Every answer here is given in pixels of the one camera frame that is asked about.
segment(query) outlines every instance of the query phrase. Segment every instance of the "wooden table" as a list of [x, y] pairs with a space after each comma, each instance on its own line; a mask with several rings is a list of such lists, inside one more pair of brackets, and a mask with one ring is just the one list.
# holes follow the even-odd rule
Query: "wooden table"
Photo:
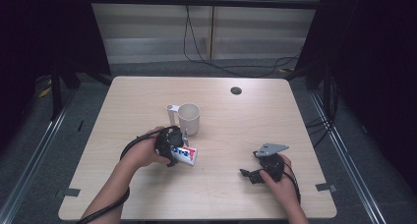
[[[230, 89], [238, 86], [239, 95]], [[60, 218], [79, 219], [110, 176], [120, 153], [136, 136], [169, 126], [166, 105], [193, 102], [201, 108], [194, 167], [141, 168], [131, 183], [122, 219], [215, 220], [285, 218], [266, 185], [252, 185], [240, 168], [257, 170], [253, 156], [264, 142], [289, 145], [302, 207], [309, 218], [331, 218], [336, 209], [303, 120], [285, 80], [118, 77], [105, 98]]]

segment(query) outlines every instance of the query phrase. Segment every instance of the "hand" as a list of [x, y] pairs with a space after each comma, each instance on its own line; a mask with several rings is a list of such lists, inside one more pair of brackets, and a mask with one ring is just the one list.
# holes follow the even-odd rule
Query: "hand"
[[[291, 172], [291, 161], [283, 154], [279, 154], [282, 159], [284, 160], [284, 163], [287, 165], [284, 165], [284, 172], [289, 174], [290, 176], [294, 176], [294, 174]], [[291, 180], [285, 176], [282, 175], [281, 180], [279, 182], [275, 182], [270, 175], [262, 170], [260, 172], [261, 177], [264, 179], [264, 181], [269, 186], [270, 190], [273, 193], [273, 196], [275, 199], [281, 203], [281, 205], [285, 208], [285, 205], [293, 205], [294, 203], [298, 204], [297, 195], [295, 193], [294, 185], [292, 184]]]
[[[161, 129], [163, 129], [163, 127], [156, 127], [153, 130], [148, 131], [147, 134]], [[170, 161], [168, 158], [160, 156], [154, 150], [157, 135], [158, 134], [155, 134], [151, 138], [135, 144], [122, 158], [122, 162], [130, 164], [135, 170], [146, 167], [153, 162], [169, 164]]]

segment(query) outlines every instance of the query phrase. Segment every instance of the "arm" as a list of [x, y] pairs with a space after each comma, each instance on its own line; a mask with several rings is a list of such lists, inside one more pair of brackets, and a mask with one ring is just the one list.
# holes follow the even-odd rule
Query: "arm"
[[[285, 164], [291, 167], [291, 161], [283, 154], [280, 154]], [[289, 167], [285, 166], [284, 171], [292, 175]], [[287, 214], [288, 222], [291, 224], [305, 224], [309, 223], [304, 210], [298, 202], [297, 195], [295, 195], [295, 188], [292, 182], [286, 176], [282, 176], [279, 182], [275, 182], [269, 174], [262, 170], [261, 176], [269, 186], [275, 199], [282, 205]]]
[[[129, 184], [136, 171], [146, 167], [153, 162], [168, 164], [169, 159], [159, 156], [154, 151], [155, 138], [143, 140], [133, 146], [122, 160], [115, 166], [110, 178], [104, 184], [95, 199], [91, 202], [83, 217], [100, 210], [103, 207], [114, 203], [128, 190]], [[118, 223], [122, 215], [123, 205], [105, 213], [90, 223]]]

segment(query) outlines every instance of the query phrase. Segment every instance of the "white mug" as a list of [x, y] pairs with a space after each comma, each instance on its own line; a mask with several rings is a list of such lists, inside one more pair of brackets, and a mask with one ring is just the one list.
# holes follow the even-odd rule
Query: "white mug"
[[187, 132], [188, 136], [194, 135], [199, 131], [200, 125], [200, 108], [196, 104], [186, 103], [181, 106], [168, 105], [169, 122], [175, 125], [174, 113], [178, 113], [178, 121], [180, 124], [181, 133]]

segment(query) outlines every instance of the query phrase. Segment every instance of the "gray floor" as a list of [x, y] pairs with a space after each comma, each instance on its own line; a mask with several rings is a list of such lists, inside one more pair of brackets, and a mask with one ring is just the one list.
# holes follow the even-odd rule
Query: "gray floor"
[[[221, 66], [272, 66], [275, 60], [221, 60]], [[241, 76], [260, 76], [272, 68], [228, 68]], [[205, 64], [181, 62], [159, 62], [143, 64], [112, 65], [115, 76], [195, 76], [195, 77], [239, 77]], [[282, 78], [285, 74], [275, 70], [267, 78]], [[65, 119], [54, 137], [52, 144], [40, 161], [30, 188], [13, 218], [13, 223], [71, 223], [59, 219], [57, 213], [62, 203], [55, 194], [60, 189], [68, 188], [78, 165], [84, 146], [94, 125], [108, 87], [86, 76], [81, 76], [82, 85], [75, 92], [74, 99], [68, 107]], [[304, 79], [290, 82], [295, 99], [306, 124], [319, 118], [313, 104], [311, 92], [305, 88]], [[24, 172], [31, 155], [41, 140], [42, 133], [49, 124], [51, 115], [51, 95], [43, 98], [34, 97], [27, 111], [21, 130], [10, 142], [9, 149], [1, 155], [0, 160], [0, 204], [5, 204], [9, 194]], [[339, 130], [358, 170], [360, 171], [370, 193], [375, 197], [386, 223], [417, 222], [417, 200], [410, 189], [390, 166], [378, 150], [372, 138], [362, 132], [362, 125], [342, 100], [336, 115], [335, 125]], [[309, 128], [309, 133], [316, 132], [323, 126]], [[326, 130], [311, 134], [315, 143]], [[332, 193], [337, 215], [331, 219], [312, 219], [311, 223], [372, 223], [363, 201], [351, 182], [345, 167], [329, 137], [316, 148], [319, 161], [329, 184], [335, 185], [337, 191]], [[276, 223], [276, 221], [242, 221], [242, 223]]]

